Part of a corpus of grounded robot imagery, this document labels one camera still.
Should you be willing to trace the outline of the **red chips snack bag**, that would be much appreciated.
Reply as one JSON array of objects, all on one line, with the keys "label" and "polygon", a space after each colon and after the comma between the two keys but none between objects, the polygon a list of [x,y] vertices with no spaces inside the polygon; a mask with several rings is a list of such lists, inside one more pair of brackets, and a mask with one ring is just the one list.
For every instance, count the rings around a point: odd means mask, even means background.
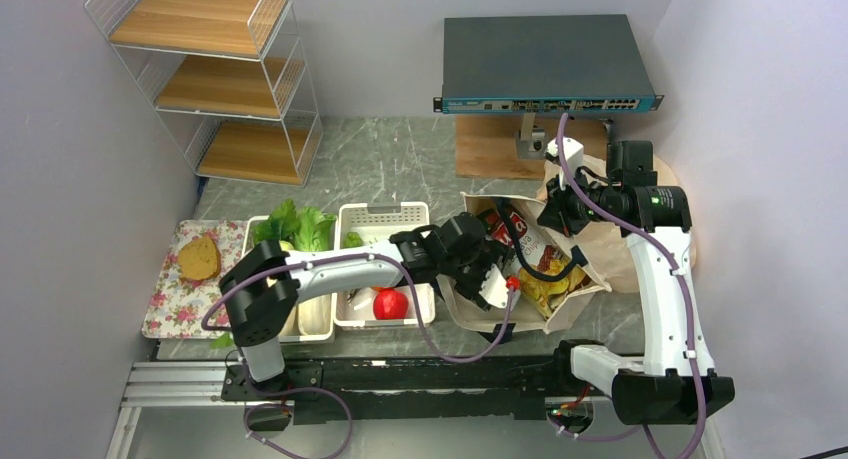
[{"label": "red chips snack bag", "polygon": [[[511,205],[504,206],[513,228],[517,232],[520,249],[525,262],[536,272],[547,276],[560,274],[571,262],[571,257],[563,253],[550,242],[537,228],[530,226],[524,217]],[[556,282],[542,281],[523,268],[513,247],[508,229],[495,208],[489,208],[477,215],[486,226],[492,239],[508,246],[513,254],[505,268],[510,275],[521,282],[522,298],[531,302],[535,309],[549,319],[564,302],[565,296],[587,286],[591,279],[581,266],[576,266],[568,275]]]}]

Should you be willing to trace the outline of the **orange plastic grocery bag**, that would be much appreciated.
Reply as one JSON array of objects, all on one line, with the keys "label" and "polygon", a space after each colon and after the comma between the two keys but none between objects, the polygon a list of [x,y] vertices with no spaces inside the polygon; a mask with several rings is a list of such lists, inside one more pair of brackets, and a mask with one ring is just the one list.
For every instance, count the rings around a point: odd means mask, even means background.
[{"label": "orange plastic grocery bag", "polygon": [[[606,161],[602,158],[584,155],[583,165],[593,172],[606,177]],[[680,186],[672,169],[662,159],[653,156],[654,170],[658,173],[658,184],[662,186]],[[546,183],[558,177],[559,166],[551,162],[544,163]],[[588,259],[596,274],[606,281],[615,292],[638,293],[639,284],[634,261],[626,240],[621,237],[617,226],[607,222],[593,222],[577,236],[576,242]]]}]

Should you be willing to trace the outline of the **red pepper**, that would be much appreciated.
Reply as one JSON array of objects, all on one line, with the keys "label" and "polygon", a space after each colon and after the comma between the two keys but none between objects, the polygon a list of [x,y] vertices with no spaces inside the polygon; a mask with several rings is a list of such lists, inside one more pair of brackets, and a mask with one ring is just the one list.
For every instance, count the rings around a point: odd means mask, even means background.
[{"label": "red pepper", "polygon": [[381,289],[372,302],[372,312],[376,320],[402,320],[409,308],[407,296],[396,289]]}]

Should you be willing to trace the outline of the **green lettuce leaf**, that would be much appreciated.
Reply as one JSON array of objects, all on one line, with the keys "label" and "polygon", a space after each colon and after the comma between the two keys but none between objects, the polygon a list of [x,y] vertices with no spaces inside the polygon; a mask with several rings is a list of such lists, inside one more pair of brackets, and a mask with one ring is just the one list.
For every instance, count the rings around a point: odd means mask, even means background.
[{"label": "green lettuce leaf", "polygon": [[321,252],[331,250],[337,217],[322,210],[305,206],[297,210],[299,227],[293,234],[293,246],[297,251]]}]

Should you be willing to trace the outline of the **large white daikon radish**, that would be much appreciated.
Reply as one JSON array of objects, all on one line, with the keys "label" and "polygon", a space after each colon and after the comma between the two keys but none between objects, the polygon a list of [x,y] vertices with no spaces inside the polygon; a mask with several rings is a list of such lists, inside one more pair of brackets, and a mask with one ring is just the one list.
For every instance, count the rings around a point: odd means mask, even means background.
[{"label": "large white daikon radish", "polygon": [[286,199],[266,220],[256,225],[253,240],[255,244],[263,241],[282,241],[293,245],[294,235],[299,228],[297,207],[292,199]]}]

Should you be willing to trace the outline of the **brown bread slice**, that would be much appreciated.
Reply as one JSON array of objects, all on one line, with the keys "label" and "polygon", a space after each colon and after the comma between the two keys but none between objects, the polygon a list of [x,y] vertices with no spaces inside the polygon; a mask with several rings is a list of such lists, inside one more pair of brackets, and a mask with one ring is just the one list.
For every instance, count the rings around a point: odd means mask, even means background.
[{"label": "brown bread slice", "polygon": [[190,281],[204,281],[220,273],[220,251],[213,239],[201,236],[188,242],[178,251],[177,265],[180,278]]}]

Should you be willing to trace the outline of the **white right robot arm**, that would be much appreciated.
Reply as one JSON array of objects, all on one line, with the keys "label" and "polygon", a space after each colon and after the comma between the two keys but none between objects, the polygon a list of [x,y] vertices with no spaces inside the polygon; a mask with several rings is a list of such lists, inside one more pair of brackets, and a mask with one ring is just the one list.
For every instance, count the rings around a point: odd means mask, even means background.
[{"label": "white right robot arm", "polygon": [[627,359],[603,345],[570,345],[570,356],[551,367],[552,383],[564,394],[595,386],[626,425],[694,425],[732,402],[736,389],[716,372],[701,330],[686,193],[659,184],[648,141],[609,145],[603,176],[582,173],[583,155],[574,139],[549,143],[546,157],[560,172],[547,183],[537,222],[569,238],[592,222],[619,227],[636,271],[644,355]]}]

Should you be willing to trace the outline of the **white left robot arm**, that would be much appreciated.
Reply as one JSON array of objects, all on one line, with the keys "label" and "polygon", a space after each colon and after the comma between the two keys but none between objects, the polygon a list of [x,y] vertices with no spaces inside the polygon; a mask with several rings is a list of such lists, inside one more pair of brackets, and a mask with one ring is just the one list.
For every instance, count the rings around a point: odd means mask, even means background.
[{"label": "white left robot arm", "polygon": [[288,381],[278,335],[293,309],[314,298],[371,286],[414,288],[447,276],[473,298],[511,312],[520,291],[501,272],[495,245],[469,213],[354,248],[285,251],[263,241],[219,280],[215,305],[226,310],[248,386],[272,399]]}]

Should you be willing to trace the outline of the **wooden board with metal stand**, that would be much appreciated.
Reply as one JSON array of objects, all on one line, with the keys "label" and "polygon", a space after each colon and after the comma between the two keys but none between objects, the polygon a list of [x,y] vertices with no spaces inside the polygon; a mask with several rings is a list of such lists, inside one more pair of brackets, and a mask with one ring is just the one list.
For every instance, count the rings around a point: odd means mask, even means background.
[{"label": "wooden board with metal stand", "polygon": [[[541,180],[544,162],[518,154],[515,135],[522,125],[519,115],[457,115],[455,117],[456,173],[460,177]],[[606,157],[608,132],[595,119],[571,119],[567,136],[584,145],[586,154]]]}]

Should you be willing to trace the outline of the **right white plastic basket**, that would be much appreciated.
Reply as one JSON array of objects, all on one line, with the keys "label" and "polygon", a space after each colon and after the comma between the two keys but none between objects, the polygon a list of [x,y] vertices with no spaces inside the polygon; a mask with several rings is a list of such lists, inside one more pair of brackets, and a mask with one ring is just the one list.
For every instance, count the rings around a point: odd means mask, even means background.
[{"label": "right white plastic basket", "polygon": [[[337,214],[334,247],[342,248],[350,232],[357,233],[365,244],[371,245],[395,233],[413,230],[429,223],[429,206],[422,201],[391,205],[345,204],[341,206]],[[335,293],[333,295],[335,325],[341,329],[397,328],[417,325],[412,305],[407,308],[407,313],[402,319],[376,318],[372,306],[376,295],[377,292],[369,288]]]}]

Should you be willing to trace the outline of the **white plastic basket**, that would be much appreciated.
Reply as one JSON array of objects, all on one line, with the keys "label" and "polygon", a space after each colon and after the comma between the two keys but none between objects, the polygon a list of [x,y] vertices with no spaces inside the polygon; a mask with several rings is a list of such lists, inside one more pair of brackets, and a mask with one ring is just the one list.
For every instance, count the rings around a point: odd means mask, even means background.
[{"label": "white plastic basket", "polygon": [[319,343],[334,337],[333,307],[331,294],[319,296],[296,307],[287,319],[281,333],[280,343]]},{"label": "white plastic basket", "polygon": [[[395,233],[413,230],[429,223],[429,206],[422,201],[391,205],[345,204],[341,206],[337,214],[334,247],[342,248],[350,232],[357,233],[365,244],[371,245]],[[407,313],[402,319],[376,318],[372,306],[376,295],[377,292],[369,288],[335,293],[333,295],[335,325],[341,329],[397,328],[417,325],[412,305],[407,308]]]}]

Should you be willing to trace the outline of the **left white plastic basket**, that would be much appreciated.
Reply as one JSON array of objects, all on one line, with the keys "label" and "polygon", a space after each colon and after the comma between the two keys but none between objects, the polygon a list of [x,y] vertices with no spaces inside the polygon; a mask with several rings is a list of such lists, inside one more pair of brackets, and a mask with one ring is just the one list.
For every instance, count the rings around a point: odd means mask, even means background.
[{"label": "left white plastic basket", "polygon": [[334,337],[333,307],[331,294],[319,296],[296,307],[287,319],[281,333],[280,343],[319,343]]}]

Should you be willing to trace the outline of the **floral pattern tray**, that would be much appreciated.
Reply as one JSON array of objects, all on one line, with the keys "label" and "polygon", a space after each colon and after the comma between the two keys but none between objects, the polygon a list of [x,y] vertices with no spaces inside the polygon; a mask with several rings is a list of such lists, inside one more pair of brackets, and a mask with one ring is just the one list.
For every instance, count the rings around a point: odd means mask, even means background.
[{"label": "floral pattern tray", "polygon": [[[219,331],[206,331],[201,319],[219,299],[218,282],[242,255],[247,222],[185,220],[176,227],[162,270],[156,281],[141,333],[150,339],[216,339]],[[204,281],[181,277],[179,252],[190,242],[210,238],[219,251],[219,273]]]}]

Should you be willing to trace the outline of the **dark grey network switch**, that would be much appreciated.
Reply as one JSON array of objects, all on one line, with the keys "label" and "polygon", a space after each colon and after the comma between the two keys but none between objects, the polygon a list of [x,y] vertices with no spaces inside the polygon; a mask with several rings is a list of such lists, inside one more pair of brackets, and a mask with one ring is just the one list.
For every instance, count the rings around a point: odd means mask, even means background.
[{"label": "dark grey network switch", "polygon": [[655,111],[653,88],[624,14],[447,18],[442,114]]}]

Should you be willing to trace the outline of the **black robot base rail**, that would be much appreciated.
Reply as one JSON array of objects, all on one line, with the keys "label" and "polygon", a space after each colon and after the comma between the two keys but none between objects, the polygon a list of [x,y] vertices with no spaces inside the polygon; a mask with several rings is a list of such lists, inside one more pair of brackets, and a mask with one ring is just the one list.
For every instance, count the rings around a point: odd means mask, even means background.
[{"label": "black robot base rail", "polygon": [[435,357],[295,358],[275,379],[253,383],[234,355],[213,361],[133,366],[125,407],[248,408],[262,428],[355,420],[507,416],[591,424],[598,396],[564,377],[551,356],[487,356],[469,364]]}]

